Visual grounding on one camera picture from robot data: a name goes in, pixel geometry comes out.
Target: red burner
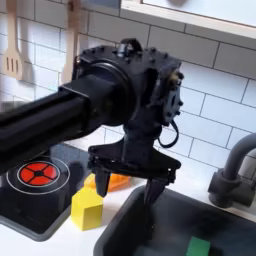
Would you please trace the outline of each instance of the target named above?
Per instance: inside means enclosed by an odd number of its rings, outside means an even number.
[[[20,170],[21,181],[27,185],[40,187],[50,185],[58,178],[58,170],[51,163],[29,163]]]

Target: stove burner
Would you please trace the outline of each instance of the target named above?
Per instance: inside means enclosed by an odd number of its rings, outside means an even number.
[[[46,195],[57,192],[69,181],[68,166],[58,158],[41,156],[6,174],[9,185],[24,194]]]
[[[18,179],[25,185],[42,187],[55,182],[60,176],[57,166],[49,162],[33,162],[21,167]]]

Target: green block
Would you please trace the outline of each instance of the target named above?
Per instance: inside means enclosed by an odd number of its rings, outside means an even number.
[[[208,256],[211,244],[207,241],[192,237],[186,256]]]

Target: orange block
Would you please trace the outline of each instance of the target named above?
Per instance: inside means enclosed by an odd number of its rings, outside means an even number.
[[[108,192],[116,191],[130,186],[131,177],[112,174],[109,181]],[[84,181],[84,186],[96,189],[95,175],[90,174]]]

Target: white countertop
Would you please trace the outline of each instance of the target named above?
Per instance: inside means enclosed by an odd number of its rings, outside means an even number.
[[[102,227],[81,232],[68,218],[59,230],[46,242],[34,242],[31,239],[20,235],[19,233],[0,225],[0,254],[8,256],[93,256],[93,248],[106,228],[106,225],[114,217],[118,209],[130,195],[130,193],[145,181],[136,180],[131,188],[118,192],[109,193],[104,199],[104,210]],[[208,184],[202,184],[199,181],[185,176],[184,172],[179,172],[175,184],[169,186],[174,191],[181,192],[202,202],[209,203]],[[239,216],[256,222],[256,216],[243,212],[236,208],[228,209]],[[256,214],[256,202],[254,202],[250,211]]]

